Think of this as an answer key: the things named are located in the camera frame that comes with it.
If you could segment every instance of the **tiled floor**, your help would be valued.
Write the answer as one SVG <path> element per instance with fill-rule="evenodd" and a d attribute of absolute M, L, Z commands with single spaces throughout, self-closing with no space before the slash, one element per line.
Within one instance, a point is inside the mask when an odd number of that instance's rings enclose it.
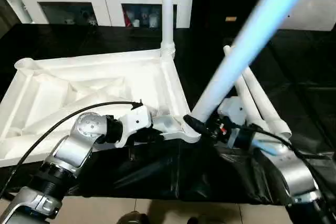
<path fill-rule="evenodd" d="M 7 202 L 0 201 L 0 212 Z M 151 224 L 186 224 L 190 217 L 206 216 L 226 224 L 290 224 L 283 207 L 248 204 L 218 204 L 148 199 L 66 197 L 57 218 L 51 223 L 117 223 L 133 210 L 146 213 Z"/>

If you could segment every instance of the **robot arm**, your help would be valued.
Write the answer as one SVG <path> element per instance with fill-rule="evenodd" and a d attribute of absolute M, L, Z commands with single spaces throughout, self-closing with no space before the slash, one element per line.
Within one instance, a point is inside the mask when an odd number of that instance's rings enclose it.
<path fill-rule="evenodd" d="M 151 125 L 145 106 L 134 108 L 118 120 L 92 112 L 81 114 L 70 134 L 58 142 L 28 186 L 11 201 L 0 216 L 0 224 L 48 223 L 45 219 L 56 217 L 95 143 L 123 147 L 130 135 Z"/>

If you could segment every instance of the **black cloth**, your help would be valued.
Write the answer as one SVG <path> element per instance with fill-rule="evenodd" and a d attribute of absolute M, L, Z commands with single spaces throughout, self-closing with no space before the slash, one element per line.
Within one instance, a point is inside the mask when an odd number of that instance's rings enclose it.
<path fill-rule="evenodd" d="M 208 30 L 175 30 L 174 62 L 190 108 L 224 57 L 223 45 L 232 43 L 236 31 L 228 29 L 219 35 Z M 155 49 L 160 42 L 159 30 L 16 25 L 0 39 L 0 93 L 6 92 L 15 74 L 13 65 L 20 58 Z M 335 32 L 281 30 L 251 66 L 290 126 L 293 145 L 311 154 L 311 164 L 334 189 L 335 42 Z M 129 159 L 130 152 L 134 153 L 134 161 Z M 10 189 L 26 185 L 40 165 L 23 165 Z M 8 172 L 8 167 L 0 168 L 0 185 Z M 94 153 L 69 194 L 279 204 L 269 185 L 267 173 L 248 153 L 216 147 L 203 138 L 196 144 L 171 140 Z"/>

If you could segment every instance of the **cabinet door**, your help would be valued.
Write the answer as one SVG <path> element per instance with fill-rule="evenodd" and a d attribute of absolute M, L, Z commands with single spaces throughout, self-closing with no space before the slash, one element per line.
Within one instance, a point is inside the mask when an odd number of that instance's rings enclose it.
<path fill-rule="evenodd" d="M 111 26 L 105 0 L 23 0 L 37 24 Z"/>
<path fill-rule="evenodd" d="M 112 26 L 161 27 L 162 0 L 106 0 L 106 3 Z M 174 26 L 188 28 L 192 0 L 173 0 L 173 4 Z"/>

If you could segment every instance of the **white plastic tray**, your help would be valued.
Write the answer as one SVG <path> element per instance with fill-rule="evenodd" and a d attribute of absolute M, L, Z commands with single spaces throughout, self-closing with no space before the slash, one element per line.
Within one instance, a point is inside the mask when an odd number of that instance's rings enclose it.
<path fill-rule="evenodd" d="M 36 61 L 24 58 L 15 68 L 0 103 L 0 167 L 16 164 L 52 125 L 91 104 L 142 99 L 153 116 L 190 113 L 173 59 L 160 57 L 159 49 Z M 109 105 L 89 111 L 118 118 L 129 109 L 129 105 Z M 75 120 L 76 116 L 44 139 L 26 163 L 44 160 Z"/>

